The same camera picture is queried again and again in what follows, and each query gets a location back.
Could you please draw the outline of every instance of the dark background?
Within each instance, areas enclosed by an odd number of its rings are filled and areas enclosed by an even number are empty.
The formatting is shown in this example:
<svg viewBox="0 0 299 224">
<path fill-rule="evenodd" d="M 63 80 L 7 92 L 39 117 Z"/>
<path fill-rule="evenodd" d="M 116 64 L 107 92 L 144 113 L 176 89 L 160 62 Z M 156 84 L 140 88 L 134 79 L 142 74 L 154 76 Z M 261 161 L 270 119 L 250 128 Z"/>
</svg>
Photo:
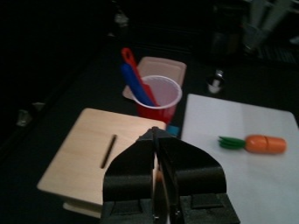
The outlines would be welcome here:
<svg viewBox="0 0 299 224">
<path fill-rule="evenodd" d="M 247 15 L 246 3 L 224 2 L 242 5 Z M 131 19 L 126 29 L 115 25 L 116 7 L 106 0 L 0 2 L 3 223 L 99 222 L 62 209 L 62 200 L 40 192 L 36 185 L 84 108 L 136 115 L 136 105 L 122 95 L 123 46 L 132 48 L 138 61 L 154 56 L 186 63 L 183 98 L 172 119 L 180 129 L 188 93 L 289 110 L 299 121 L 298 63 L 242 51 L 235 57 L 212 57 L 212 33 L 223 27 L 215 1 L 123 0 L 119 4 Z M 237 25 L 239 11 L 233 15 L 228 21 Z M 294 56 L 299 50 L 289 39 L 299 35 L 297 23 L 298 14 L 290 13 L 266 42 L 271 49 L 283 47 Z M 224 27 L 226 35 L 239 33 L 231 23 Z M 224 71 L 226 87 L 211 95 L 206 79 L 216 68 Z M 46 104 L 42 111 L 34 102 Z M 32 115 L 26 127 L 15 125 L 19 109 Z"/>
</svg>

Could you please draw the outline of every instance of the white cutting board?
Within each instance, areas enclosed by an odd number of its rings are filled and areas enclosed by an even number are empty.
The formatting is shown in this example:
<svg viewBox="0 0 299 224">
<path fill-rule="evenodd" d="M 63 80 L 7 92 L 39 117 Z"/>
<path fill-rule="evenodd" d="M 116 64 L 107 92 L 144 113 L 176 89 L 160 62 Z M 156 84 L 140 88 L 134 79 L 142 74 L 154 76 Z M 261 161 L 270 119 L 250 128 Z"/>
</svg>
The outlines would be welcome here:
<svg viewBox="0 0 299 224">
<path fill-rule="evenodd" d="M 219 147 L 219 136 L 250 134 L 282 137 L 286 153 Z M 299 131 L 291 112 L 188 94 L 182 140 L 219 161 L 242 224 L 299 223 Z"/>
</svg>

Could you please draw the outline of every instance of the wooden board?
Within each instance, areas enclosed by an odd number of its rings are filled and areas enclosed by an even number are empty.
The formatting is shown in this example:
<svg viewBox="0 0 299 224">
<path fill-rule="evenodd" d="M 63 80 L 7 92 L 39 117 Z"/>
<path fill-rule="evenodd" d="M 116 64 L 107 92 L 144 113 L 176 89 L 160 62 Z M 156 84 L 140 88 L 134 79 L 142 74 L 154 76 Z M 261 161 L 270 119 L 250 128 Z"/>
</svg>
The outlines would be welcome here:
<svg viewBox="0 0 299 224">
<path fill-rule="evenodd" d="M 86 108 L 38 188 L 60 195 L 67 209 L 99 217 L 103 205 L 103 177 L 108 165 L 154 126 L 163 130 L 166 128 L 163 122 Z M 102 161 L 114 135 L 116 142 L 106 168 L 102 169 Z"/>
</svg>

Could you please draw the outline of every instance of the red cup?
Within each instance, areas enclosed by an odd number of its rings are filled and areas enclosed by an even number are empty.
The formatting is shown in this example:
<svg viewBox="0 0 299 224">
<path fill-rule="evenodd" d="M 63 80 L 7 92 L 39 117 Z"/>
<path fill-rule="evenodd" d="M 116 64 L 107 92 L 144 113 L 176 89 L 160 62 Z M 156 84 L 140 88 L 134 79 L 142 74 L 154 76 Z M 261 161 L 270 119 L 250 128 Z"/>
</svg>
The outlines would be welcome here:
<svg viewBox="0 0 299 224">
<path fill-rule="evenodd" d="M 148 75 L 143 81 L 150 85 L 158 107 L 144 105 L 135 97 L 139 116 L 168 124 L 174 118 L 176 104 L 183 97 L 180 85 L 170 78 L 160 75 Z"/>
</svg>

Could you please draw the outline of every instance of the orange carrot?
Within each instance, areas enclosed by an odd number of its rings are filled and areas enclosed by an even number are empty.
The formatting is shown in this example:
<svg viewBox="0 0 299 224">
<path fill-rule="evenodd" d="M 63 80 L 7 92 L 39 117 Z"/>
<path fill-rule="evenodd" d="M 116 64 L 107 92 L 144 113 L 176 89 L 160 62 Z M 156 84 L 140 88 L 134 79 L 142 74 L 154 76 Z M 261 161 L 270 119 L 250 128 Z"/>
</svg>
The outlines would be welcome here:
<svg viewBox="0 0 299 224">
<path fill-rule="evenodd" d="M 281 137 L 253 135 L 246 138 L 246 149 L 255 153 L 283 153 L 286 140 Z"/>
<path fill-rule="evenodd" d="M 246 141 L 228 136 L 220 136 L 219 138 L 219 146 L 226 149 L 246 148 L 250 152 L 271 154 L 286 151 L 286 140 L 281 137 L 251 135 L 247 136 Z"/>
</svg>

